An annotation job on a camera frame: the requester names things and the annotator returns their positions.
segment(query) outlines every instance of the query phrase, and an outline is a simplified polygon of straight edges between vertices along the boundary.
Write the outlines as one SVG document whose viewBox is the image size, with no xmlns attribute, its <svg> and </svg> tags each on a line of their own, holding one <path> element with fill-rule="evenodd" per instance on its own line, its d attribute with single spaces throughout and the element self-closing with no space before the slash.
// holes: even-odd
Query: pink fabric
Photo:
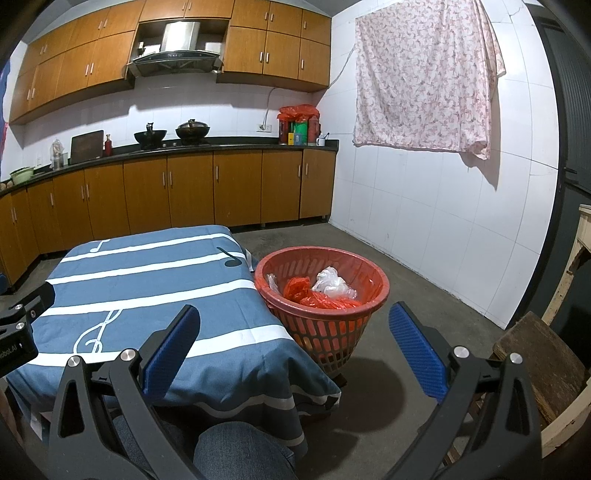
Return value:
<svg viewBox="0 0 591 480">
<path fill-rule="evenodd" d="M 489 158 L 505 65 L 480 0 L 404 0 L 355 23 L 353 142 Z"/>
</svg>

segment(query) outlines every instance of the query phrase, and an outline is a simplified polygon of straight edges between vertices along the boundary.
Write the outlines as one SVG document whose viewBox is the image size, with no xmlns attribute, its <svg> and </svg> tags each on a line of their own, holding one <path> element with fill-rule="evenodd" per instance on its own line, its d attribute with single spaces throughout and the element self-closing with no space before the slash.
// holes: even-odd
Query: blue gripper pad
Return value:
<svg viewBox="0 0 591 480">
<path fill-rule="evenodd" d="M 441 403 L 448 390 L 445 365 L 399 303 L 390 308 L 388 323 L 423 392 Z"/>
<path fill-rule="evenodd" d="M 174 319 L 173 324 L 164 332 L 156 332 L 165 336 L 164 341 L 142 369 L 142 393 L 149 403 L 164 398 L 181 368 L 199 335 L 201 327 L 199 312 L 195 307 L 185 306 Z"/>
</svg>

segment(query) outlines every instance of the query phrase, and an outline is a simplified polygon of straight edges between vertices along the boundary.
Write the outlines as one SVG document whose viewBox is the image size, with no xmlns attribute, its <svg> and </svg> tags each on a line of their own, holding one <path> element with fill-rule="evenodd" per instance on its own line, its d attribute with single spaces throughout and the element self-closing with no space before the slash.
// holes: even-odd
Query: plastic bag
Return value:
<svg viewBox="0 0 591 480">
<path fill-rule="evenodd" d="M 279 120 L 288 120 L 291 122 L 307 122 L 313 116 L 320 118 L 320 112 L 314 105 L 304 103 L 297 106 L 284 106 L 279 108 Z"/>
<path fill-rule="evenodd" d="M 279 287 L 277 286 L 277 277 L 274 273 L 269 273 L 267 275 L 267 283 L 269 284 L 269 287 L 272 291 L 274 291 L 275 293 L 279 293 L 279 295 L 281 295 L 281 293 L 279 292 Z"/>
<path fill-rule="evenodd" d="M 347 282 L 339 277 L 339 273 L 333 267 L 326 267 L 316 276 L 316 280 L 312 290 L 322 292 L 331 299 L 345 297 L 354 300 L 357 298 L 357 291 L 349 288 Z"/>
<path fill-rule="evenodd" d="M 306 307 L 317 309 L 350 309 L 360 307 L 361 303 L 347 297 L 331 299 L 327 294 L 313 291 L 308 277 L 294 277 L 287 282 L 283 289 L 283 296 Z"/>
</svg>

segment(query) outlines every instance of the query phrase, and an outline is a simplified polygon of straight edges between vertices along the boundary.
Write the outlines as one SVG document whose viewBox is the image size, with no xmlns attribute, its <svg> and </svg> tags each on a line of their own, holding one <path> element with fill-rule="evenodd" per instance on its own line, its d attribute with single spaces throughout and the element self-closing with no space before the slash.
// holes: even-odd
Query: red bottle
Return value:
<svg viewBox="0 0 591 480">
<path fill-rule="evenodd" d="M 113 154 L 113 142 L 110 137 L 111 135 L 107 134 L 107 140 L 105 141 L 105 157 L 110 157 Z"/>
</svg>

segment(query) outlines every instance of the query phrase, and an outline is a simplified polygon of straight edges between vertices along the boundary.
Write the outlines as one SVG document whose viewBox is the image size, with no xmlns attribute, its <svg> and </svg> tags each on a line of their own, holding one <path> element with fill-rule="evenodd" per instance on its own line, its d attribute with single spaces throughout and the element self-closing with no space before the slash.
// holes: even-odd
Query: treble clef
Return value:
<svg viewBox="0 0 591 480">
<path fill-rule="evenodd" d="M 102 321 L 98 325 L 95 325 L 94 327 L 89 328 L 88 330 L 84 331 L 84 333 L 82 333 L 82 335 L 80 335 L 78 337 L 78 340 L 74 344 L 74 353 L 78 353 L 78 344 L 84 338 L 84 336 L 87 335 L 88 333 L 92 332 L 93 330 L 96 330 L 96 329 L 99 329 L 99 333 L 96 336 L 96 338 L 93 338 L 91 340 L 88 340 L 85 343 L 85 345 L 88 346 L 91 343 L 94 343 L 94 345 L 92 346 L 92 353 L 101 353 L 103 351 L 103 343 L 100 341 L 100 339 L 103 336 L 103 332 L 105 331 L 105 327 L 108 324 L 110 324 L 111 322 L 113 322 L 114 320 L 116 320 L 117 317 L 119 315 L 121 315 L 121 312 L 122 311 L 123 310 L 117 310 L 117 312 L 115 313 L 115 315 L 112 317 L 111 315 L 113 315 L 114 310 L 111 310 L 109 312 L 109 314 L 107 315 L 107 318 L 104 319 L 104 321 Z"/>
</svg>

